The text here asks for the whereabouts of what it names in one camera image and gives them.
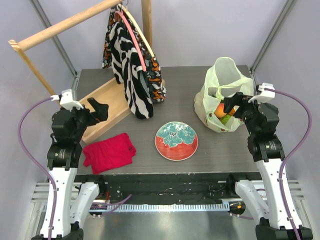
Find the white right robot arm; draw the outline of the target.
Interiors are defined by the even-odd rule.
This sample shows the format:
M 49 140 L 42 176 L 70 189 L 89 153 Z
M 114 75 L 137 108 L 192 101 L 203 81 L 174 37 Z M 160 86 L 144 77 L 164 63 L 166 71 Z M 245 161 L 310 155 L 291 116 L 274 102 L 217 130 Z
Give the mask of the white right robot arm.
M 255 221 L 258 240 L 311 240 L 312 230 L 303 226 L 290 193 L 286 156 L 276 135 L 279 110 L 268 102 L 274 97 L 266 92 L 256 96 L 236 92 L 224 98 L 224 112 L 237 107 L 233 116 L 243 120 L 249 133 L 247 147 L 261 175 L 266 200 L 246 176 L 230 176 L 225 190 L 245 203 Z

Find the black white zebra garment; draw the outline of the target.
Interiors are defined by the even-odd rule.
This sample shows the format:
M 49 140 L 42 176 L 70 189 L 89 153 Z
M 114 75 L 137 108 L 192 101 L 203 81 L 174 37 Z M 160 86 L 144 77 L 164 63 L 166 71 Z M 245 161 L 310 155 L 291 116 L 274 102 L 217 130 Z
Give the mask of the black white zebra garment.
M 124 84 L 130 111 L 140 120 L 150 119 L 154 107 L 147 90 L 146 74 L 133 40 L 122 22 L 113 24 L 109 34 L 111 66 L 116 81 Z

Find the light green plastic bag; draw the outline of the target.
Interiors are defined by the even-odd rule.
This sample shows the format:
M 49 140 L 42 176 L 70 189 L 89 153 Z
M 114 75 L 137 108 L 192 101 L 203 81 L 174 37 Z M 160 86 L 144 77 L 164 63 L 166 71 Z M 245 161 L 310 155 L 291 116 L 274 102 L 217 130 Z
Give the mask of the light green plastic bag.
M 243 75 L 230 57 L 219 57 L 205 75 L 201 90 L 194 97 L 194 111 L 203 124 L 216 133 L 234 132 L 242 122 L 230 116 L 224 123 L 215 111 L 224 98 L 235 93 L 254 95 L 254 81 Z

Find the magenta folded cloth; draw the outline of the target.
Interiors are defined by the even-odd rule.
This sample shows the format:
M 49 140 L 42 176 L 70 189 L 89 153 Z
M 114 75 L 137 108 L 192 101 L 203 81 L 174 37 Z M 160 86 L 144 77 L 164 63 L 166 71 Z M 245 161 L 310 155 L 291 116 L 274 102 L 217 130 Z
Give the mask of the magenta folded cloth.
M 136 148 L 127 133 L 121 133 L 106 140 L 87 145 L 83 149 L 84 167 L 91 167 L 97 175 L 133 163 Z

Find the orange camouflage garment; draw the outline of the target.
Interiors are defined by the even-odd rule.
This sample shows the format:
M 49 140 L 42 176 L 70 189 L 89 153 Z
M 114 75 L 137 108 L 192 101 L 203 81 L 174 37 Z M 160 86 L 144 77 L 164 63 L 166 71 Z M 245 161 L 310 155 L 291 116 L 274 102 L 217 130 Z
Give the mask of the orange camouflage garment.
M 115 11 L 122 11 L 127 21 L 129 22 L 133 33 L 135 34 L 136 40 L 140 47 L 145 65 L 146 65 L 146 83 L 147 88 L 150 93 L 151 100 L 154 103 L 163 102 L 166 97 L 166 88 L 163 83 L 161 67 L 159 62 L 157 61 L 156 55 L 152 57 L 146 48 L 145 43 L 142 41 L 137 29 L 133 25 L 132 21 L 126 15 L 126 13 L 121 9 L 121 7 L 117 4 L 110 9 L 108 24 L 106 28 L 105 40 L 104 40 L 104 50 L 102 56 L 102 68 L 109 68 L 111 66 L 112 56 L 111 56 L 111 48 L 110 48 L 110 33 L 111 28 L 116 22 L 122 21 L 121 17 L 115 14 Z

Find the orange peach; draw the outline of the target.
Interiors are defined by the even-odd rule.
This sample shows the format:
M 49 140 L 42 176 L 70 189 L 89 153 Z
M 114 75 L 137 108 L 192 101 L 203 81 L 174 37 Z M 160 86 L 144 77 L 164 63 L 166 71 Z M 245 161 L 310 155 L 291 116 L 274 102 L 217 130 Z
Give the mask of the orange peach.
M 236 110 L 233 108 L 230 112 L 227 112 L 227 113 L 226 113 L 226 112 L 224 112 L 224 107 L 225 107 L 224 103 L 220 103 L 220 104 L 217 106 L 217 108 L 216 108 L 216 110 L 215 110 L 215 112 L 214 112 L 214 115 L 215 115 L 217 118 L 221 119 L 221 118 L 225 117 L 226 115 L 233 116 L 234 113 L 236 112 Z

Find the red patterned plate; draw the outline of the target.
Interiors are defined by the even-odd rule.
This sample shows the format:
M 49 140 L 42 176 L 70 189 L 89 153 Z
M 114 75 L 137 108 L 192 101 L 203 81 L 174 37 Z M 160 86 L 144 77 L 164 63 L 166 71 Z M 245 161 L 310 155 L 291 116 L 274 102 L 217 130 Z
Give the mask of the red patterned plate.
M 155 148 L 170 161 L 184 161 L 198 149 L 196 131 L 186 123 L 171 121 L 161 126 L 155 134 Z

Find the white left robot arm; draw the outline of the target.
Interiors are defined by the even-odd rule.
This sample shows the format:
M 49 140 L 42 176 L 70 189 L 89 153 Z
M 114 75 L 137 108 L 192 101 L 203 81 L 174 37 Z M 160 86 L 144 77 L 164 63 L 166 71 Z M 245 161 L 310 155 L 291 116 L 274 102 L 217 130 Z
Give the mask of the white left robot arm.
M 45 218 L 35 240 L 82 240 L 83 225 L 94 199 L 102 199 L 107 192 L 103 177 L 93 174 L 80 184 L 72 201 L 72 189 L 82 153 L 80 141 L 87 127 L 108 119 L 108 104 L 88 98 L 91 112 L 84 105 L 80 109 L 60 108 L 51 118 L 52 139 L 47 153 L 50 175 Z

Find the pink clothes hanger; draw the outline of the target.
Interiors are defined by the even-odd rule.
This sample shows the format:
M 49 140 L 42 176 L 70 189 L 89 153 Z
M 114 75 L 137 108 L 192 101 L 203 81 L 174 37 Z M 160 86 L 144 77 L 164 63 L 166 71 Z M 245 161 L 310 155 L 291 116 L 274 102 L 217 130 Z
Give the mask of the pink clothes hanger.
M 129 24 L 127 18 L 124 16 L 124 14 L 121 12 L 121 11 L 118 11 L 116 10 L 115 11 L 115 14 L 118 14 L 120 16 L 120 18 L 123 20 L 130 36 L 131 36 L 131 39 L 132 39 L 132 42 L 133 42 L 133 45 L 134 47 L 136 48 L 137 50 L 137 54 L 138 54 L 138 57 L 139 57 L 139 60 L 140 60 L 140 64 L 142 66 L 142 70 L 145 72 L 147 69 L 146 69 L 146 65 L 145 65 L 145 61 L 144 61 L 144 58 L 143 58 L 143 55 L 142 55 L 142 52 L 141 52 L 141 49 L 139 47 L 139 44 L 137 42 L 137 39 L 136 39 L 136 36 L 131 28 L 131 25 Z

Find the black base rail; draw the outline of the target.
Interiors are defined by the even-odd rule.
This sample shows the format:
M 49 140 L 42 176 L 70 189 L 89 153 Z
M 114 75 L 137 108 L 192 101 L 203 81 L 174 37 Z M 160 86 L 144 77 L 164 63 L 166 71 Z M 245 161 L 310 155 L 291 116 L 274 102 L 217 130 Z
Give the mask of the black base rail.
M 111 203 L 204 205 L 237 199 L 231 173 L 101 174 Z

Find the cream clothes hanger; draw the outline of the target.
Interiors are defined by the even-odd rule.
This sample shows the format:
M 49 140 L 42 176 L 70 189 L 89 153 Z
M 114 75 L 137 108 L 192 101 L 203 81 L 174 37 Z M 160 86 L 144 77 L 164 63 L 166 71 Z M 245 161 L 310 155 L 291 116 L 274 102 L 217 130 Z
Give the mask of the cream clothes hanger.
M 151 46 L 149 45 L 147 39 L 145 38 L 142 30 L 140 29 L 138 23 L 135 21 L 134 17 L 130 14 L 130 12 L 122 5 L 122 4 L 118 4 L 120 6 L 120 8 L 126 13 L 126 15 L 128 16 L 128 18 L 132 21 L 133 25 L 135 26 L 137 32 L 139 33 L 142 41 L 144 42 L 148 52 L 150 53 L 151 57 L 154 58 L 155 54 L 151 48 Z

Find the green custard apple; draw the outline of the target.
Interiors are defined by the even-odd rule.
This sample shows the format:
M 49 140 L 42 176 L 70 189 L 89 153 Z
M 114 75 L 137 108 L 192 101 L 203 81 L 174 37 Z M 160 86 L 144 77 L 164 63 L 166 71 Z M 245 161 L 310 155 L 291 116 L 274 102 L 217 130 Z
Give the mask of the green custard apple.
M 223 125 L 226 125 L 228 121 L 231 119 L 231 115 L 226 114 L 225 116 L 221 117 L 219 120 Z

